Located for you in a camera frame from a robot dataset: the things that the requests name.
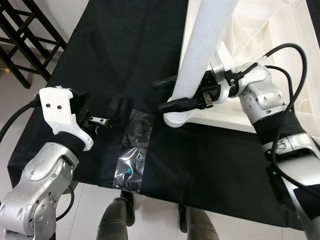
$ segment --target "black cloth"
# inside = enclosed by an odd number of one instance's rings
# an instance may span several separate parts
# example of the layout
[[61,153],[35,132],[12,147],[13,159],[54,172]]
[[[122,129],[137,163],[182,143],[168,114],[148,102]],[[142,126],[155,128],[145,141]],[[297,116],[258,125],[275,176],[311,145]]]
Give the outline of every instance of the black cloth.
[[[132,109],[155,115],[140,194],[255,222],[299,228],[272,192],[255,134],[187,123],[171,128],[156,112],[170,92],[151,83],[178,73],[187,0],[91,0],[48,86],[87,91],[92,116],[113,128],[79,157],[73,179],[112,188]],[[119,100],[119,110],[108,106]],[[12,185],[52,137],[36,109],[10,158]]]

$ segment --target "gray tile floor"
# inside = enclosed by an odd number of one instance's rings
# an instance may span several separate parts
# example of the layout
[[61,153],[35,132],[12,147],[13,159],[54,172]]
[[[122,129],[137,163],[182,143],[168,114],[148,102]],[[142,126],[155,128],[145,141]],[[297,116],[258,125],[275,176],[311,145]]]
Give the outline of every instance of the gray tile floor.
[[[24,58],[16,54],[16,63],[26,64]],[[53,71],[55,63],[48,66]],[[25,89],[11,73],[0,70],[0,128],[21,106],[33,99],[34,94],[46,85],[39,75],[27,74],[32,80],[31,89]],[[8,160],[26,126],[32,111],[24,113],[13,124],[0,144],[0,201],[11,190],[7,171]],[[75,201],[71,211],[57,223],[57,240],[94,240],[98,224],[106,209],[119,190],[80,183],[75,190]],[[136,220],[128,228],[130,240],[185,240],[187,235],[178,228],[178,206],[175,203],[135,195]],[[59,201],[57,215],[68,206],[69,195]],[[221,240],[305,240],[302,231],[261,224],[235,217],[208,212]],[[0,240],[3,230],[0,229]]]

